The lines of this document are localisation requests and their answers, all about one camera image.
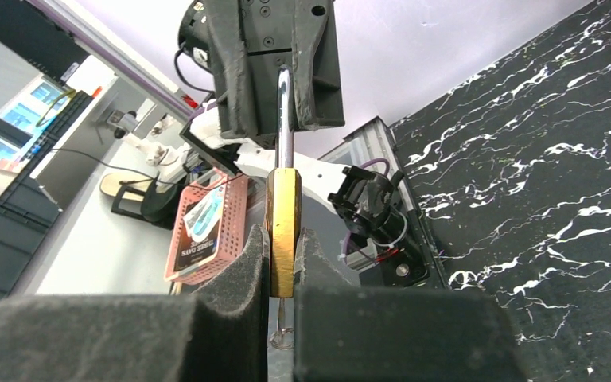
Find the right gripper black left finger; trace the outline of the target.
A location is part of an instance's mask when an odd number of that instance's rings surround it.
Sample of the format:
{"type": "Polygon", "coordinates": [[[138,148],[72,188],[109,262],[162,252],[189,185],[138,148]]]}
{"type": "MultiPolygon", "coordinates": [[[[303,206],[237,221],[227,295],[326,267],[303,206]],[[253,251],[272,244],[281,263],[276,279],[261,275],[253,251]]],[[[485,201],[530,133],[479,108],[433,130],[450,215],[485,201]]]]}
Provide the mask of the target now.
{"type": "Polygon", "coordinates": [[[188,295],[0,301],[0,381],[264,381],[269,236],[188,295]]]}

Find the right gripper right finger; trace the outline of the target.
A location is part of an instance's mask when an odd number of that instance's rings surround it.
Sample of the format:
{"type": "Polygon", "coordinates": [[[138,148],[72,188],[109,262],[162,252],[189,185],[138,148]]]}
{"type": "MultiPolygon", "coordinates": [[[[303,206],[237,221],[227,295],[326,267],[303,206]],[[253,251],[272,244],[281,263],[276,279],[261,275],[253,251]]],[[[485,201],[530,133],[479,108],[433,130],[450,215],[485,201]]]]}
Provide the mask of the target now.
{"type": "Polygon", "coordinates": [[[301,231],[296,381],[525,381],[508,315],[480,291],[354,286],[301,231]]]}

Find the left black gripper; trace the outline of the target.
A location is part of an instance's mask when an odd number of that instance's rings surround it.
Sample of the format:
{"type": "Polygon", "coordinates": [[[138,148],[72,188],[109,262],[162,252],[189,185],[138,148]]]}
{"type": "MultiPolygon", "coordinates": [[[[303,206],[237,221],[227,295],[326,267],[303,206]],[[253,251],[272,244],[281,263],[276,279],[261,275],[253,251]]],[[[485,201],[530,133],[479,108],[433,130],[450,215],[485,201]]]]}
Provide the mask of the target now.
{"type": "Polygon", "coordinates": [[[274,144],[281,67],[297,131],[344,126],[332,1],[208,1],[205,13],[222,138],[274,144]]]}

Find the small silver key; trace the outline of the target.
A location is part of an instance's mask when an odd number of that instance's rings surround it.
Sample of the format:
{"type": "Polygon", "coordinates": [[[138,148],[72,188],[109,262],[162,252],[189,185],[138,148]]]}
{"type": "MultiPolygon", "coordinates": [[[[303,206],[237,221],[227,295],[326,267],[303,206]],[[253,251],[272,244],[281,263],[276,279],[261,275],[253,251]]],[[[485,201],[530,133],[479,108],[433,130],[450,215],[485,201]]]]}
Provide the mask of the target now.
{"type": "Polygon", "coordinates": [[[276,330],[271,334],[269,344],[274,349],[292,350],[294,342],[289,339],[289,336],[294,333],[294,329],[286,325],[286,299],[278,300],[277,325],[276,330]]]}

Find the brass padlock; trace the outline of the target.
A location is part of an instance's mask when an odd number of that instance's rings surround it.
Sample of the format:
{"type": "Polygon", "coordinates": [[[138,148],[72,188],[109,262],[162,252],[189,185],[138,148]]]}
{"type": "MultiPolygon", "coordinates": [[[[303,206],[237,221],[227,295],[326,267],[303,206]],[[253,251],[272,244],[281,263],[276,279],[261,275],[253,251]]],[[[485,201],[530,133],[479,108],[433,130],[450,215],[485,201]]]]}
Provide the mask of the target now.
{"type": "Polygon", "coordinates": [[[283,65],[278,73],[278,129],[275,168],[269,174],[271,236],[270,292],[276,298],[290,298],[294,292],[294,261],[301,230],[301,178],[294,168],[294,91],[292,73],[283,65]]]}

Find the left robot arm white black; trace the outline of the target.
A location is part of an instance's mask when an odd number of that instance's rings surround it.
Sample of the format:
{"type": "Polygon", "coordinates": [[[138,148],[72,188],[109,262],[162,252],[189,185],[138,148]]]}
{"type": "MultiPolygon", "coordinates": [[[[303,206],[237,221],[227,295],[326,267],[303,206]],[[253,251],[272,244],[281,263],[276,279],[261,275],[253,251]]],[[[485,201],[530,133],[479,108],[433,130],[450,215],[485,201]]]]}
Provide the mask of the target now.
{"type": "Polygon", "coordinates": [[[344,125],[331,1],[194,1],[178,30],[179,53],[213,76],[212,108],[183,139],[229,174],[271,177],[291,168],[300,190],[348,230],[390,246],[407,218],[393,202],[400,172],[337,165],[294,151],[294,134],[344,125]]]}

